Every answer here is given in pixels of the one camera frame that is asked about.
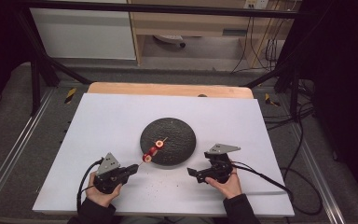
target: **black frame bar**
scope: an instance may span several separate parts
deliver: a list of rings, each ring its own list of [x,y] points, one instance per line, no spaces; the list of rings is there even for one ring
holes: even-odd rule
[[[254,18],[278,18],[278,19],[311,19],[316,14],[298,11],[274,11],[259,10],[246,8],[220,8],[220,7],[187,7],[187,6],[164,6],[164,5],[142,5],[142,4],[116,4],[116,3],[91,3],[91,2],[68,2],[68,1],[46,1],[46,0],[17,0],[15,7],[18,8],[14,12],[21,28],[27,34],[31,43],[32,52],[35,57],[33,63],[33,112],[40,106],[40,85],[37,83],[38,73],[44,77],[48,86],[56,86],[59,79],[52,67],[62,70],[66,75],[73,77],[83,84],[90,84],[93,81],[88,80],[81,75],[75,73],[63,64],[49,57],[39,40],[35,37],[34,31],[29,26],[27,20],[23,17],[24,8],[50,8],[50,9],[70,9],[70,10],[92,10],[92,11],[121,11],[121,12],[148,12],[148,13],[172,13],[172,14],[192,14],[192,15],[215,15],[215,16],[232,16],[232,17],[254,17]],[[252,88],[259,84],[262,80],[278,75],[281,69],[272,71],[269,74],[245,85]]]
[[[186,7],[164,6],[143,4],[119,4],[119,3],[91,3],[91,2],[68,2],[46,0],[19,0],[18,4],[23,7],[93,10],[93,11],[121,11],[121,12],[149,12],[149,13],[173,13],[193,15],[215,15],[235,17],[258,17],[258,18],[281,18],[281,19],[308,19],[315,16],[308,12],[255,10],[241,8],[221,7]]]

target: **black sleeve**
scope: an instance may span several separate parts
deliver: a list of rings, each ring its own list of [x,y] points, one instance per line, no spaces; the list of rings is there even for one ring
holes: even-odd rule
[[[259,224],[245,194],[223,200],[230,224]]]
[[[71,217],[68,224],[110,224],[116,208],[109,204],[103,207],[86,198],[77,217]]]

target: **electrical outlet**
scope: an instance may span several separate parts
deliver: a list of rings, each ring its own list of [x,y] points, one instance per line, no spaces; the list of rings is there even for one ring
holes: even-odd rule
[[[243,8],[247,9],[255,9],[255,5],[257,4],[257,0],[246,0]]]
[[[255,9],[266,9],[268,2],[269,0],[257,0],[257,3],[255,4]]]

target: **table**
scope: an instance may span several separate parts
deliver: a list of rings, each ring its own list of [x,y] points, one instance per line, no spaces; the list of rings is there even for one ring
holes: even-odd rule
[[[191,97],[200,94],[209,97]],[[33,210],[46,214],[74,213],[78,184],[86,169],[107,152],[112,152],[122,166],[139,164],[143,155],[139,147],[142,130],[150,121],[170,116],[193,128],[198,141],[195,152],[173,167],[153,163],[140,166],[120,197],[113,201],[117,214],[224,216],[220,192],[198,184],[186,170],[186,167],[209,168],[203,152],[215,143],[242,147],[228,156],[283,183],[257,100],[252,98],[249,89],[236,87],[92,84],[81,100]],[[284,191],[250,173],[239,172],[239,176],[242,190],[257,216],[294,215]],[[67,184],[58,187],[63,178]]]

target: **wooden edge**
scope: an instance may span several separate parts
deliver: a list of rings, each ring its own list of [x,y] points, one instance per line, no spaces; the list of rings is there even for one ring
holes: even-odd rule
[[[249,88],[227,86],[169,85],[141,83],[94,82],[88,93],[200,96],[254,99]]]

